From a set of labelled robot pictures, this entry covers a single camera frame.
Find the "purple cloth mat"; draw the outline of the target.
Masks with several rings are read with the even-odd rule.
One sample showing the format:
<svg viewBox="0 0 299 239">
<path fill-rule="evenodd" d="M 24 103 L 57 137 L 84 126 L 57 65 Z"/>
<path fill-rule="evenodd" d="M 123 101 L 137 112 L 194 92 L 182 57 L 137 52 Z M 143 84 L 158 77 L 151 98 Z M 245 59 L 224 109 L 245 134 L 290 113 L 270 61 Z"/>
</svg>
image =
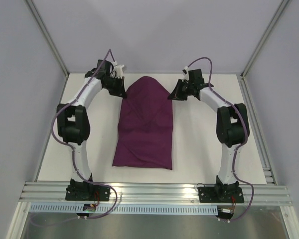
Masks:
<svg viewBox="0 0 299 239">
<path fill-rule="evenodd" d="M 143 76 L 127 89 L 113 166 L 172 169 L 173 106 L 169 92 Z"/>
</svg>

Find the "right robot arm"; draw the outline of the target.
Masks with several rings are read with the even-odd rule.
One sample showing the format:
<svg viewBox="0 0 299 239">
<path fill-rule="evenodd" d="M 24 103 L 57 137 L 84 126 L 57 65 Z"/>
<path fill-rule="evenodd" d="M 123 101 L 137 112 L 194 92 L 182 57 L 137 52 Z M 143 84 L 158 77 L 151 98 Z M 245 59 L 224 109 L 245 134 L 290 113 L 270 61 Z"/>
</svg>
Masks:
<svg viewBox="0 0 299 239">
<path fill-rule="evenodd" d="M 216 113 L 216 135 L 222 146 L 221 166 L 214 186 L 198 188 L 201 197 L 225 202 L 242 193 L 235 172 L 242 146 L 250 135 L 247 108 L 244 103 L 233 104 L 205 82 L 200 69 L 183 70 L 183 79 L 179 79 L 169 100 L 186 101 L 193 96 L 206 103 Z"/>
</svg>

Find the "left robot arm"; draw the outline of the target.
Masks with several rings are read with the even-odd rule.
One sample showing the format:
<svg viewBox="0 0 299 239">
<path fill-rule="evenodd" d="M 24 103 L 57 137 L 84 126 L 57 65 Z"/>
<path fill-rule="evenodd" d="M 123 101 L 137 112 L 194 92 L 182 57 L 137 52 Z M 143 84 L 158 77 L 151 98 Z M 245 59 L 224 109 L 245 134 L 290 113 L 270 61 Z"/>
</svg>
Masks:
<svg viewBox="0 0 299 239">
<path fill-rule="evenodd" d="M 87 140 L 91 126 L 88 118 L 88 108 L 96 95 L 105 89 L 110 95 L 125 99 L 124 64 L 116 61 L 99 60 L 97 67 L 84 76 L 83 85 L 76 95 L 65 104 L 59 104 L 53 123 L 57 123 L 57 138 L 54 139 L 70 149 L 72 161 L 72 177 L 75 182 L 82 182 L 77 188 L 77 194 L 84 200 L 93 197 L 95 188 L 93 176 L 88 164 Z"/>
</svg>

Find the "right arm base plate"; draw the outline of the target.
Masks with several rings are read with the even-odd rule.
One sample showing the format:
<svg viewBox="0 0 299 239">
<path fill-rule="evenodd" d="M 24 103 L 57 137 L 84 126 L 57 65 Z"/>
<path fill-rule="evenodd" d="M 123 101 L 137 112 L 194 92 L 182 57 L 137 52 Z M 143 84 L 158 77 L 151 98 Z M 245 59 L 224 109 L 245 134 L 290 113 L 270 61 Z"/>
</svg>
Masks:
<svg viewBox="0 0 299 239">
<path fill-rule="evenodd" d="M 233 190 L 216 189 L 215 187 L 198 187 L 198 197 L 200 203 L 228 203 L 245 202 L 243 191 L 240 187 Z"/>
</svg>

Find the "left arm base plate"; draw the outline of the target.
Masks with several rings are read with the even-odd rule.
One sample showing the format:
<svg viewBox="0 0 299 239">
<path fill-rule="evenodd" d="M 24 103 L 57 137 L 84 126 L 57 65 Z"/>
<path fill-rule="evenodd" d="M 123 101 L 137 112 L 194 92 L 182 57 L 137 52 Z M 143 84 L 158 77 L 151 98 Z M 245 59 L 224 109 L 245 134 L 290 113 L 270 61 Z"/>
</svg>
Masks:
<svg viewBox="0 0 299 239">
<path fill-rule="evenodd" d="M 91 184 L 74 184 L 66 188 L 66 201 L 109 201 L 110 188 Z"/>
</svg>

